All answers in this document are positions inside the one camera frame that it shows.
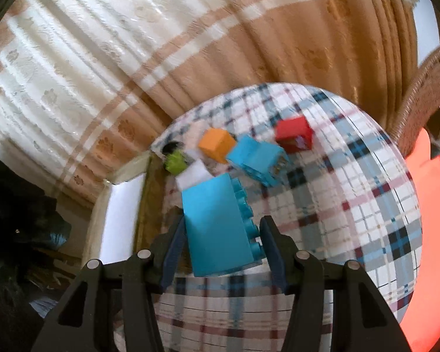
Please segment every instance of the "white toy block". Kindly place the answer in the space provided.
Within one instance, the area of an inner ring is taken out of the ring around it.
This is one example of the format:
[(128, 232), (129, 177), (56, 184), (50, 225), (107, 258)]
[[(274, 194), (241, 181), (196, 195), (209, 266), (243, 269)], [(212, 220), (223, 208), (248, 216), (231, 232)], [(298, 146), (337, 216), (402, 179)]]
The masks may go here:
[(176, 176), (176, 183), (178, 184), (179, 191), (182, 192), (183, 190), (213, 178), (202, 160), (196, 160), (189, 165), (184, 172)]

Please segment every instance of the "black gripper frame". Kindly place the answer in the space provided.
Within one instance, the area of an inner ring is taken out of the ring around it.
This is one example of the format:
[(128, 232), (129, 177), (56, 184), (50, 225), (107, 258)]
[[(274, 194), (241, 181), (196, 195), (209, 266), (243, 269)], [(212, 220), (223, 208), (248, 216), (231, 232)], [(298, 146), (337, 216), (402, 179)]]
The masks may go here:
[(261, 219), (259, 232), (273, 284), (285, 295), (295, 295), (282, 352), (318, 352), (324, 290), (334, 292), (331, 352), (411, 352), (396, 318), (357, 261), (337, 265), (299, 251), (271, 216)]
[[(32, 352), (113, 352), (111, 291), (122, 291), (128, 352), (162, 352), (151, 293), (171, 284), (186, 240), (181, 209), (172, 209), (170, 229), (127, 261), (92, 260), (45, 319)], [(285, 295), (294, 294), (282, 352), (318, 352), (324, 290), (334, 291), (331, 352), (411, 352), (390, 308), (357, 261), (337, 265), (299, 251), (280, 234), (271, 216), (259, 232), (273, 278)]]
[(122, 290), (127, 351), (163, 352), (151, 293), (172, 283), (186, 241), (184, 213), (170, 213), (171, 225), (150, 246), (127, 261), (103, 265), (92, 260), (46, 316), (32, 352), (113, 352), (111, 292)]

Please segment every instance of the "green toy piece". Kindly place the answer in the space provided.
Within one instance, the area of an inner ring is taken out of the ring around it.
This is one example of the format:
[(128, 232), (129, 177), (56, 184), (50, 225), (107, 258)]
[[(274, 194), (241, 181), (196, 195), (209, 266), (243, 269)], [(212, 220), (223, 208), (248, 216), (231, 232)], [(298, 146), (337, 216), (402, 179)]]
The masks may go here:
[(185, 171), (187, 167), (186, 159), (180, 150), (175, 150), (172, 154), (166, 157), (165, 169), (174, 176)]

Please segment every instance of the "plaid tablecloth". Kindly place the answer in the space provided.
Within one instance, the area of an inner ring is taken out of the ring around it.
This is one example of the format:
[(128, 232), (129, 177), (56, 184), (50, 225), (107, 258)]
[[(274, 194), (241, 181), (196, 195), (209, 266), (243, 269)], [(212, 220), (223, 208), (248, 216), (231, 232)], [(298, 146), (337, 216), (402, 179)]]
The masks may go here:
[[(270, 214), (299, 249), (331, 262), (356, 259), (400, 321), (420, 264), (422, 231), (411, 176), (387, 134), (355, 105), (321, 89), (274, 83), (237, 89), (187, 112), (155, 141), (160, 152), (205, 119), (230, 133), (273, 141), (277, 121), (306, 116), (313, 149), (291, 155), (287, 183), (271, 189), (239, 177), (258, 225)], [(174, 179), (165, 208), (182, 205)], [(216, 278), (179, 276), (156, 304), (164, 346), (173, 351), (279, 351), (293, 297), (271, 285), (260, 267)], [(326, 292), (321, 350), (331, 340), (332, 292)]]

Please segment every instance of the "dark cloth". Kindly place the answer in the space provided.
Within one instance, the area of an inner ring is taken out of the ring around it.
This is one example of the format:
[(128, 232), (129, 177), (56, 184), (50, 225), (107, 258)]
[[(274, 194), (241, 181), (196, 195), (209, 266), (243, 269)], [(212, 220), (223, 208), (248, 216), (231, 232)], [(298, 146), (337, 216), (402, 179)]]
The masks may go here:
[(29, 281), (30, 271), (53, 276), (53, 260), (35, 248), (57, 250), (70, 235), (56, 204), (0, 161), (0, 351), (30, 351), (43, 320), (29, 302), (62, 294)]

